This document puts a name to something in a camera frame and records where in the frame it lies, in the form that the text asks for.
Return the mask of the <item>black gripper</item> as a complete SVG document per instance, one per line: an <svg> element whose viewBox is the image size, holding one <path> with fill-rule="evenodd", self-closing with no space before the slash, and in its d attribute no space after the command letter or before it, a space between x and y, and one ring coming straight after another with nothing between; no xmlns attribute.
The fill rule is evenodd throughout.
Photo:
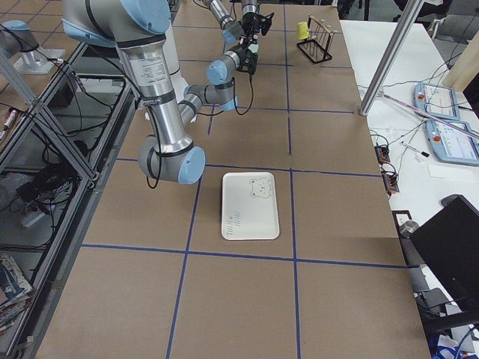
<svg viewBox="0 0 479 359"><path fill-rule="evenodd" d="M240 24L245 35L241 35L239 37L239 45L247 46L248 37L251 37L252 43L258 44L258 34L266 36L272 25L273 17L274 13L270 13L266 16L255 12L248 12L244 14L240 20Z"/></svg>
<svg viewBox="0 0 479 359"><path fill-rule="evenodd" d="M239 57L239 64L236 70L241 73L255 74L257 69L258 54L254 55L250 53L248 48L241 46L236 50L236 54Z"/></svg>

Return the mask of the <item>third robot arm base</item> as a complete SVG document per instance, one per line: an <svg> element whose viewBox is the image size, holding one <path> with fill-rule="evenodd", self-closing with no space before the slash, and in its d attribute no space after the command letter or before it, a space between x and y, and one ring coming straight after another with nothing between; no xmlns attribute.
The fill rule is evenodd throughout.
<svg viewBox="0 0 479 359"><path fill-rule="evenodd" d="M8 59L21 54L13 65L18 73L44 75L62 58L65 50L43 48L25 22L9 20L1 24L1 53Z"/></svg>

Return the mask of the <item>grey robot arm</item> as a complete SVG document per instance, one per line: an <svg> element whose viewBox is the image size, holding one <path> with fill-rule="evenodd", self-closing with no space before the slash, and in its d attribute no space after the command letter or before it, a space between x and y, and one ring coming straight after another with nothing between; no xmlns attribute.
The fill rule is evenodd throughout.
<svg viewBox="0 0 479 359"><path fill-rule="evenodd" d="M237 103L233 74L251 71L257 59L260 14L256 1L242 2L242 19L234 21L221 1L204 3L214 15L231 48L207 69L208 85L191 85L178 101L170 63L164 50L171 27L167 1L63 1L64 32L91 45L116 48L126 76L143 99L154 133L138 155L143 173L155 180L193 184L206 163L204 150L194 144L186 125L203 105L231 111Z"/></svg>
<svg viewBox="0 0 479 359"><path fill-rule="evenodd" d="M242 18L235 20L226 10L222 1L204 0L202 6L214 15L222 30L222 36L226 44L236 42L240 44L257 44L259 34L265 36L272 26L275 13L263 15L260 13L260 5L257 1L241 1Z"/></svg>

